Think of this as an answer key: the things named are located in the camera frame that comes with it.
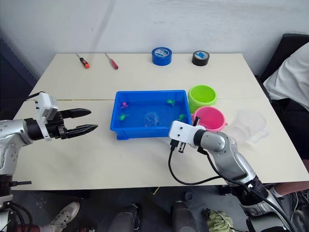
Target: green bucket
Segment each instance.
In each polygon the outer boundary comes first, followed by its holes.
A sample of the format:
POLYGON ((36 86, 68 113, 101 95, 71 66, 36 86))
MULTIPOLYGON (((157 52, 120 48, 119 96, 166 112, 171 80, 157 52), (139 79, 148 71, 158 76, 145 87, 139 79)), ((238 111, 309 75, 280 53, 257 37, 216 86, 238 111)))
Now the green bucket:
POLYGON ((209 86, 194 86, 189 90, 188 100, 190 113, 194 113, 202 106, 215 104, 217 101, 217 94, 213 88, 209 86))

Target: blue plastic tray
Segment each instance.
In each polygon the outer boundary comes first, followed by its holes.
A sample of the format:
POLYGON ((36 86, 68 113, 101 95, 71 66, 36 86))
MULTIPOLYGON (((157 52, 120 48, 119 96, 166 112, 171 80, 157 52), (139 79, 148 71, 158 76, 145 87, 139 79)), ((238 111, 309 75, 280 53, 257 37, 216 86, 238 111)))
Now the blue plastic tray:
POLYGON ((184 90, 116 93, 111 130, 117 133, 118 140, 167 137, 174 120, 191 124, 184 90))

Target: white shirt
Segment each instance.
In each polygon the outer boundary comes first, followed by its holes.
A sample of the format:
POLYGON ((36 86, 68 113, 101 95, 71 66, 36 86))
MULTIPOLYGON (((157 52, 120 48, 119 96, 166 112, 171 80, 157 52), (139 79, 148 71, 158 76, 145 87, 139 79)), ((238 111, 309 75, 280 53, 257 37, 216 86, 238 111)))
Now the white shirt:
POLYGON ((264 82, 270 98, 290 98, 309 111, 309 43, 290 55, 264 82))

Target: red screwdriver handle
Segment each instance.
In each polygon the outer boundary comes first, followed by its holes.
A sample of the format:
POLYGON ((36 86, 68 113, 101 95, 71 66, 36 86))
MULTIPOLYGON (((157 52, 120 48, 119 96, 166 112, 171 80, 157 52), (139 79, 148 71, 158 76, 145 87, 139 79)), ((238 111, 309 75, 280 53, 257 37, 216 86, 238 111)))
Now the red screwdriver handle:
POLYGON ((89 69, 90 68, 90 65, 88 64, 87 61, 84 60, 84 58, 79 58, 79 60, 81 61, 81 63, 83 63, 85 69, 89 69))
POLYGON ((111 65, 114 69, 116 69, 116 70, 118 69, 118 65, 116 64, 116 62, 113 59, 110 59, 110 63, 111 63, 111 65))

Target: tape roll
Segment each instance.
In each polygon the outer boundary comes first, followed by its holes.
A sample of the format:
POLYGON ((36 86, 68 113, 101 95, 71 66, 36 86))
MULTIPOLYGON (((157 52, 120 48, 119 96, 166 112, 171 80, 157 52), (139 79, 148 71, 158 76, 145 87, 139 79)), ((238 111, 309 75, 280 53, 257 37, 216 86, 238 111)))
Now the tape roll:
POLYGON ((165 66, 172 61, 172 51, 167 47, 157 47, 151 52, 153 63, 159 66, 165 66))
POLYGON ((195 51, 192 55, 192 63, 197 66, 205 66, 209 61, 209 53, 205 51, 195 51))

